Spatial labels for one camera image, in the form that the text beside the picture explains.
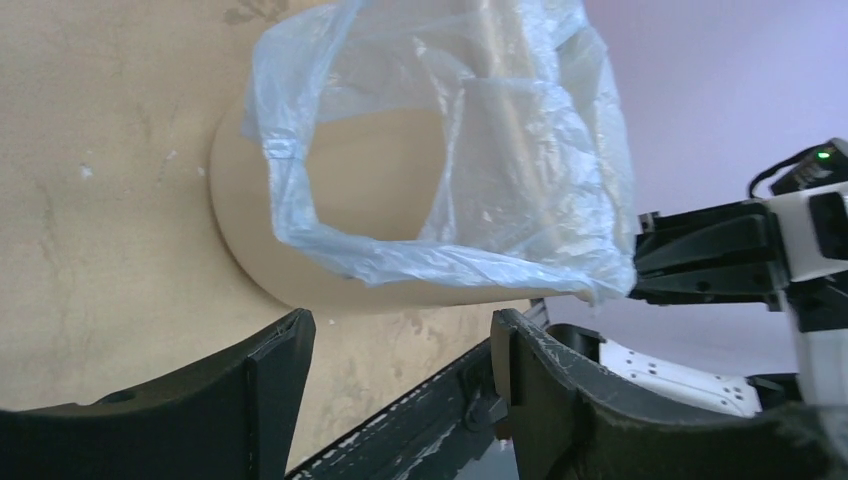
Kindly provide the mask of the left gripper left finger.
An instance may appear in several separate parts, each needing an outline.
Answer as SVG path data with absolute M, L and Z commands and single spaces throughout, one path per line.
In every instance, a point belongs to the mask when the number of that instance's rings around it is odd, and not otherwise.
M 282 479 L 316 326 L 297 309 L 154 380 L 1 414 L 5 479 Z

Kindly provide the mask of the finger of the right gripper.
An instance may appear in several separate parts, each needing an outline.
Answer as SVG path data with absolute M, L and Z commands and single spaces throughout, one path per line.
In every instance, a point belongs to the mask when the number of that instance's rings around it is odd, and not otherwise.
M 628 295 L 651 305 L 774 304 L 789 278 L 772 264 L 639 273 Z
M 639 217 L 634 257 L 641 276 L 670 275 L 708 266 L 735 265 L 767 252 L 773 214 L 761 203 L 737 202 L 664 216 Z

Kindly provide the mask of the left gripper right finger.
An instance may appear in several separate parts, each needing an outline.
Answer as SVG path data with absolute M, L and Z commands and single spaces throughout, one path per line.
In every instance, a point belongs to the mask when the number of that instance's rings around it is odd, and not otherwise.
M 847 411 L 789 403 L 751 418 L 629 382 L 519 311 L 491 323 L 495 386 L 523 479 L 843 479 Z

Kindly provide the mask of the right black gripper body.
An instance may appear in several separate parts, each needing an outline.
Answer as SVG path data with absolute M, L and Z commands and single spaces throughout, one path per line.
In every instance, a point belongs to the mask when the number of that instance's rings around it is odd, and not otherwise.
M 761 171 L 748 183 L 749 198 L 758 197 L 756 190 L 762 182 L 770 179 L 773 183 L 780 178 L 782 173 L 776 168 L 780 162 Z M 847 328 L 847 270 L 803 282 L 792 282 L 789 278 L 784 296 L 800 331 L 811 333 Z

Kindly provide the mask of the blue plastic trash bag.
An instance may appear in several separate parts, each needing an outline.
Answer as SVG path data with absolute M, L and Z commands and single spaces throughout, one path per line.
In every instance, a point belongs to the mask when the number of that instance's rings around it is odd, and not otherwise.
M 423 281 L 579 293 L 634 287 L 634 178 L 607 48 L 580 1 L 339 1 L 256 43 L 243 133 L 269 168 L 274 236 L 370 287 Z M 441 118 L 445 160 L 414 240 L 316 213 L 318 125 L 400 109 Z

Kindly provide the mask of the beige paper trash bin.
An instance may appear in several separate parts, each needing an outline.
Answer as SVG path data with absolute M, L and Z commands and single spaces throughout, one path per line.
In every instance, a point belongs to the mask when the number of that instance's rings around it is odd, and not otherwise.
M 234 259 L 263 290 L 290 307 L 380 313 L 539 298 L 538 289 L 451 288 L 423 281 L 368 287 L 334 274 L 272 231 L 268 165 L 242 133 L 244 106 L 223 116 L 211 147 L 214 214 Z M 345 234 L 415 239 L 425 223 L 445 161 L 441 117 L 399 109 L 317 127 L 306 162 L 319 220 Z

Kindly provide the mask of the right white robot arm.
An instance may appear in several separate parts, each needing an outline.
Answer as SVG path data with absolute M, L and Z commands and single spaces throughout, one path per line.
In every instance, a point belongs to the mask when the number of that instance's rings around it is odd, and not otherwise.
M 613 373 L 676 401 L 738 417 L 787 402 L 847 401 L 847 143 L 830 139 L 762 171 L 770 196 L 642 214 L 631 298 L 651 305 L 762 303 L 793 322 L 795 374 L 729 376 L 662 360 L 602 334 L 549 333 Z

